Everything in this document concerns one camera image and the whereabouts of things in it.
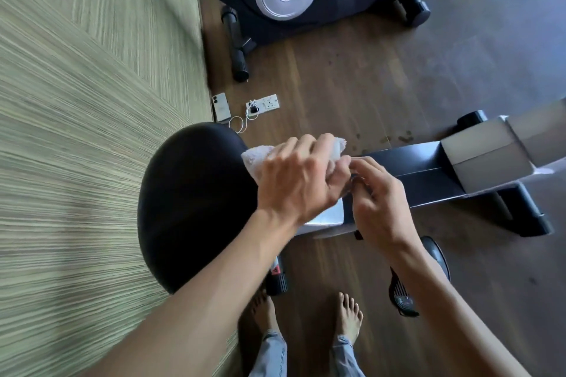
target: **towel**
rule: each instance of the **towel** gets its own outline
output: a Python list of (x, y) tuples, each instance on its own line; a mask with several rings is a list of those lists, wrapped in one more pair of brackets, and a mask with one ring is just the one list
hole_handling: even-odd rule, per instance
[[(259, 185), (259, 180), (261, 179), (261, 164), (267, 155), (271, 152), (274, 146), (261, 145), (255, 148), (248, 149), (242, 153), (242, 159), (244, 160), (244, 165), (251, 177), (254, 178), (255, 182)], [(326, 170), (326, 177), (334, 172), (336, 167), (336, 161), (340, 158), (340, 154), (344, 152), (346, 148), (346, 140), (335, 137), (334, 146), (332, 148), (332, 153), (330, 154), (330, 161)]]

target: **foot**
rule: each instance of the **foot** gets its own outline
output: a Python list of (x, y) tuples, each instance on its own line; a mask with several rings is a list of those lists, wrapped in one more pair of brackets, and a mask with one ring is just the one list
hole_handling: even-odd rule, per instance
[(261, 333), (265, 334), (267, 331), (281, 333), (275, 317), (275, 305), (265, 290), (258, 292), (251, 301), (251, 313)]
[(363, 313), (359, 305), (348, 294), (338, 292), (338, 310), (336, 312), (336, 334), (346, 337), (354, 345), (362, 326)]

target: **power outlet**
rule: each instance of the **power outlet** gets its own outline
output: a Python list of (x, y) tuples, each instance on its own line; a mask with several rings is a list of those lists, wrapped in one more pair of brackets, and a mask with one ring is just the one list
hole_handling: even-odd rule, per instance
[[(279, 109), (279, 100), (277, 100), (277, 94), (273, 94), (262, 99), (258, 99), (255, 101), (256, 106), (258, 107), (258, 111), (256, 112), (258, 115), (260, 113), (269, 112), (273, 109)], [(250, 103), (246, 103), (246, 109), (250, 107)]]

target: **hand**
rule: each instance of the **hand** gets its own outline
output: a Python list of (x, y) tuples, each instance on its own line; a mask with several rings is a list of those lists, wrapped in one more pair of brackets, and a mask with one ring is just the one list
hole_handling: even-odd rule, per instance
[(334, 172), (326, 179), (333, 146), (331, 134), (318, 140), (306, 134), (275, 147), (261, 167), (258, 209), (274, 212), (298, 228), (336, 204), (350, 180), (351, 157), (343, 155), (336, 161)]
[(421, 247), (401, 181), (371, 157), (353, 158), (350, 169), (357, 174), (353, 211), (364, 239), (386, 253)]

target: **light blue jeans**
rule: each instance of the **light blue jeans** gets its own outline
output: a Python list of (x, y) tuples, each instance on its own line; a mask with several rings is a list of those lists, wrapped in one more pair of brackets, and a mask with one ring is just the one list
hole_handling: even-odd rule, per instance
[[(364, 377), (344, 336), (337, 336), (330, 349), (330, 372), (336, 377)], [(264, 334), (250, 377), (287, 377), (287, 343), (279, 332)]]

